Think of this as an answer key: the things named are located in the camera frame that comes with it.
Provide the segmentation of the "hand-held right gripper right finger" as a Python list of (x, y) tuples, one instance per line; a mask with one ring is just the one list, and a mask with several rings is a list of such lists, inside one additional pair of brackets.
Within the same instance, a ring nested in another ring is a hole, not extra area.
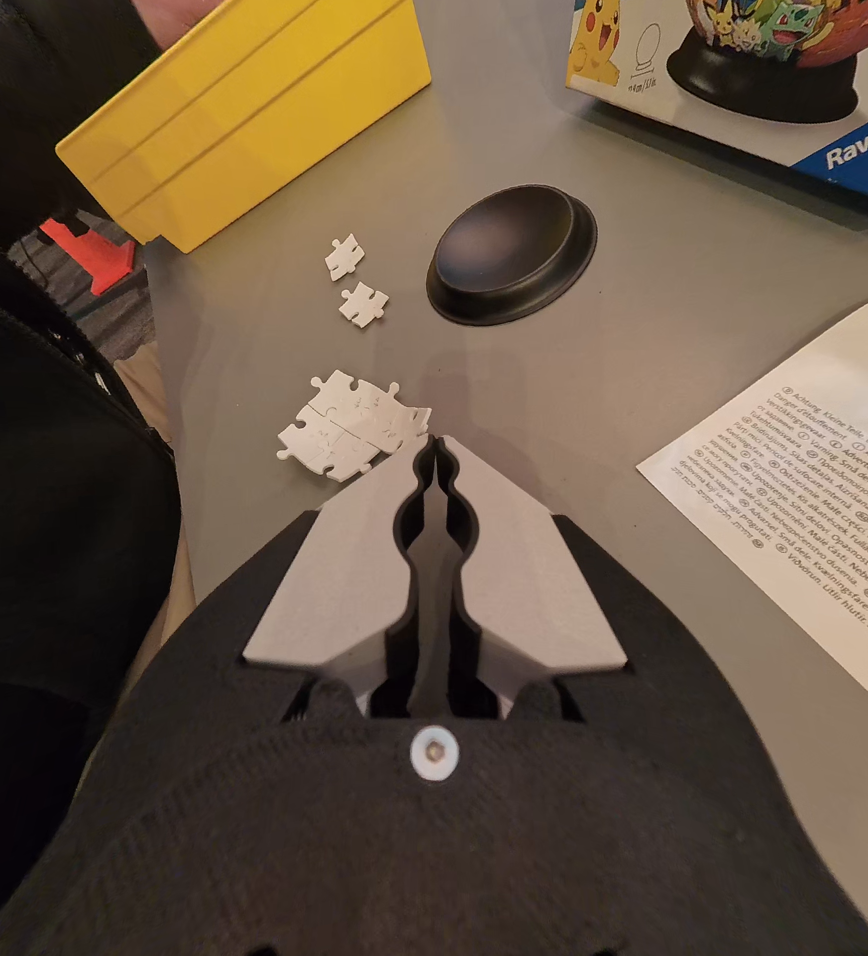
[(436, 441), (446, 530), (461, 551), (448, 623), (453, 715), (497, 719), (527, 685), (628, 659), (556, 516), (456, 439)]

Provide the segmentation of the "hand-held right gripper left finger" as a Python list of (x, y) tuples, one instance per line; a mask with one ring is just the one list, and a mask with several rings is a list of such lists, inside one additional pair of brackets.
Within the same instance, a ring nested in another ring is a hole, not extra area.
[(425, 526), (435, 441), (407, 442), (318, 512), (244, 650), (253, 665), (344, 681), (369, 716), (407, 716), (420, 658), (408, 555)]

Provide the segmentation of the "joined white puzzle section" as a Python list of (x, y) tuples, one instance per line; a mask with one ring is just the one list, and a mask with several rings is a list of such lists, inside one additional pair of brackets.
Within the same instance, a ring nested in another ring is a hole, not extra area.
[(396, 382), (382, 389), (337, 369), (310, 385), (312, 397), (278, 434), (278, 460), (344, 483), (428, 434), (432, 409), (401, 403)]

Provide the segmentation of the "yellow plastic bin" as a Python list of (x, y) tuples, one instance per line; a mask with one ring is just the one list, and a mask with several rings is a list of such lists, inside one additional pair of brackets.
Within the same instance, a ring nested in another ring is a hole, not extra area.
[(430, 81), (413, 2), (229, 1), (56, 150), (137, 242), (189, 253)]

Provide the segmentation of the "person's left forearm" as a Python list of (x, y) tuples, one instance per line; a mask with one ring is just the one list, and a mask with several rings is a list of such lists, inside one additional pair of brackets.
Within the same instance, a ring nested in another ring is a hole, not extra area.
[(128, 1), (0, 2), (0, 246), (102, 206), (56, 147), (160, 51)]

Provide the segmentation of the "white puzzle piece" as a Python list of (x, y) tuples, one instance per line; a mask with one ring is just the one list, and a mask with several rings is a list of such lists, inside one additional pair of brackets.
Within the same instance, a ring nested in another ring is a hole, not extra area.
[(343, 240), (333, 238), (332, 251), (324, 259), (331, 281), (339, 281), (353, 273), (364, 257), (365, 250), (358, 243), (354, 233), (349, 233)]
[(358, 282), (354, 291), (341, 291), (342, 304), (339, 312), (357, 328), (363, 329), (383, 316), (389, 296)]

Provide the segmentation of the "black round puzzle stand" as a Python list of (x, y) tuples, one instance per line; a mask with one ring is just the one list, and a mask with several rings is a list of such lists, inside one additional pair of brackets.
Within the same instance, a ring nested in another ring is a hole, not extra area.
[(428, 301), (464, 326), (522, 319), (571, 289), (597, 239), (593, 211), (557, 187), (497, 191), (465, 209), (440, 237), (428, 267)]

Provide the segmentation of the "printed puzzle box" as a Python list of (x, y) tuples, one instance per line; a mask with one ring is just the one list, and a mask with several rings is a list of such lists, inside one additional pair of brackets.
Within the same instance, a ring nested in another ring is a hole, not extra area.
[(569, 88), (868, 196), (868, 1), (571, 6)]

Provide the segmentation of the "person's left hand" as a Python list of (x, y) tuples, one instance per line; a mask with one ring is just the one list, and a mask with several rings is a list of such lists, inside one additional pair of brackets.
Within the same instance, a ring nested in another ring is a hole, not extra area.
[(177, 43), (223, 1), (132, 1), (146, 30), (161, 51)]

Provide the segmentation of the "person's beige trousers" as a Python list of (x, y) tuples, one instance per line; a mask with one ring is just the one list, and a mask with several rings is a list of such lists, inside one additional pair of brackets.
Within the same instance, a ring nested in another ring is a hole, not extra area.
[[(142, 345), (131, 357), (115, 362), (114, 368), (141, 410), (147, 423), (154, 427), (171, 447), (172, 434), (168, 421), (168, 404), (162, 365), (156, 341)], [(194, 593), (187, 530), (180, 525), (179, 542), (173, 576), (151, 633), (161, 647), (192, 613), (197, 601)]]

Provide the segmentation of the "white instruction sheet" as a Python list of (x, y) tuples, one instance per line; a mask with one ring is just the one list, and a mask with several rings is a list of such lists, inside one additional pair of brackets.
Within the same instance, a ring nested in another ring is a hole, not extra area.
[(868, 692), (868, 304), (637, 469)]

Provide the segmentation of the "red floor object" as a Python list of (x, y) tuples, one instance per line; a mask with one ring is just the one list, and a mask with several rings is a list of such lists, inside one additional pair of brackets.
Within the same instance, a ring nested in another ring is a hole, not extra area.
[(78, 234), (52, 218), (38, 229), (90, 276), (93, 296), (107, 293), (134, 270), (138, 245), (131, 238), (117, 245), (89, 227)]

